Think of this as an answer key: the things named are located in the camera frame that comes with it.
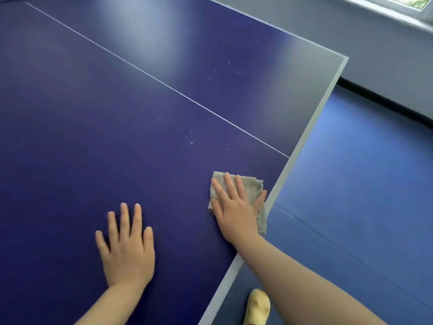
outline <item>finger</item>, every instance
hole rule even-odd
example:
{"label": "finger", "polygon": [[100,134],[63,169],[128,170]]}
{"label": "finger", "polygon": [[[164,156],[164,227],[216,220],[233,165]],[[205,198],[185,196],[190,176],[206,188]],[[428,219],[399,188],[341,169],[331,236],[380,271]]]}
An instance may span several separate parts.
{"label": "finger", "polygon": [[144,245],[144,253],[153,253],[155,254],[155,249],[153,245],[153,230],[152,227],[146,227],[143,232],[143,245]]}
{"label": "finger", "polygon": [[214,216],[219,224],[219,222],[223,219],[223,208],[216,198],[212,198],[210,202],[212,203],[212,212],[214,213]]}
{"label": "finger", "polygon": [[262,208],[263,204],[265,203],[265,198],[267,191],[262,191],[260,196],[256,199],[256,201],[253,204],[254,212],[257,214],[257,212]]}
{"label": "finger", "polygon": [[95,233],[96,245],[98,246],[99,254],[101,255],[102,261],[106,261],[110,256],[110,250],[108,249],[107,243],[105,242],[102,231],[97,231]]}
{"label": "finger", "polygon": [[235,185],[233,184],[232,177],[228,172],[224,175],[224,180],[226,181],[227,189],[229,190],[231,199],[239,199],[238,191],[236,190]]}
{"label": "finger", "polygon": [[230,201],[230,197],[227,195],[227,193],[224,191],[223,187],[219,184],[218,180],[215,178],[212,179],[212,185],[215,189],[216,195],[218,198],[224,203],[227,201]]}
{"label": "finger", "polygon": [[128,206],[125,203],[120,205],[120,239],[127,240],[129,238],[129,233],[131,226],[129,224],[129,213]]}
{"label": "finger", "polygon": [[141,239],[141,231],[143,229],[143,220],[140,204],[135,204],[133,226],[131,228],[131,237]]}
{"label": "finger", "polygon": [[119,232],[117,230],[116,215],[112,211],[108,213],[108,238],[111,249],[113,249],[119,242]]}
{"label": "finger", "polygon": [[238,194],[241,200],[247,201],[245,187],[243,185],[242,179],[239,175],[235,177],[236,185],[238,186]]}

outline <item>black baseboard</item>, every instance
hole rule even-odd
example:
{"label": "black baseboard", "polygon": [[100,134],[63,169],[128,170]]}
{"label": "black baseboard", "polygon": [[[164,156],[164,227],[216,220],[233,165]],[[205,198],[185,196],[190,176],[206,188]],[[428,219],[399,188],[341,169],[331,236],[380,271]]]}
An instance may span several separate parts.
{"label": "black baseboard", "polygon": [[409,109],[409,108],[407,108],[407,107],[405,107],[399,103],[396,103],[396,102],[394,102],[388,98],[382,97],[381,95],[379,95],[375,92],[372,92],[368,89],[365,89],[364,87],[361,87],[360,85],[357,85],[357,84],[355,84],[349,80],[346,80],[342,77],[340,77],[338,79],[337,84],[344,89],[347,89],[351,92],[354,92],[354,93],[360,95],[361,97],[364,97],[368,100],[371,100],[371,101],[373,101],[373,102],[375,102],[375,103],[377,103],[377,104],[379,104],[379,105],[381,105],[387,109],[392,110],[393,112],[401,114],[401,115],[403,115],[403,116],[405,116],[411,120],[419,122],[419,123],[431,128],[431,129],[433,129],[433,120],[430,119],[429,117],[423,115],[423,114],[417,113],[414,110],[411,110],[411,109]]}

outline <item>foot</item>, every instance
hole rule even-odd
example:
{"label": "foot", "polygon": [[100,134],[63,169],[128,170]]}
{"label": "foot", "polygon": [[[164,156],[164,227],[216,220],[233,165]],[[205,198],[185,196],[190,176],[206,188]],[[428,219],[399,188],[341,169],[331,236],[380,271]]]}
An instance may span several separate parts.
{"label": "foot", "polygon": [[265,325],[271,310],[268,295],[259,289],[251,291],[246,305],[243,325]]}

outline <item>forearm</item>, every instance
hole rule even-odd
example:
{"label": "forearm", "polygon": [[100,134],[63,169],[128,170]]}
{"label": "forearm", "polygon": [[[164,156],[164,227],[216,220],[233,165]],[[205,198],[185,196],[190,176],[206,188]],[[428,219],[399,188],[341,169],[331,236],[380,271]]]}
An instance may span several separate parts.
{"label": "forearm", "polygon": [[115,284],[105,291],[75,325],[124,325],[143,293],[133,283]]}
{"label": "forearm", "polygon": [[290,324],[384,324],[337,286],[257,235],[236,244],[279,315]]}

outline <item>grey cloth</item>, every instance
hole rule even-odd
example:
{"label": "grey cloth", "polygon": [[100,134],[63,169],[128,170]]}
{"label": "grey cloth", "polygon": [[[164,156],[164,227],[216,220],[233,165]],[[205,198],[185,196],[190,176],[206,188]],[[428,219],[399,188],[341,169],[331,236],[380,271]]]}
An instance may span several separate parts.
{"label": "grey cloth", "polygon": [[[229,195],[229,191],[227,189],[226,182],[224,181],[224,172],[218,172],[215,171],[212,178],[215,178],[218,180],[221,187],[225,190],[227,195]],[[237,189],[237,185],[235,182],[235,175],[231,174],[233,183]],[[242,183],[245,186],[245,192],[248,199],[248,202],[252,205],[254,201],[260,196],[260,194],[263,191],[263,180],[257,180],[254,177],[243,177],[241,176]],[[210,184],[210,199],[212,198],[218,198],[217,193],[214,190],[214,187],[212,186],[212,183]],[[207,207],[209,213],[212,213],[212,203],[209,201],[209,206]],[[257,228],[259,233],[266,233],[266,216],[265,216],[265,207],[264,205],[260,208],[257,214]]]}

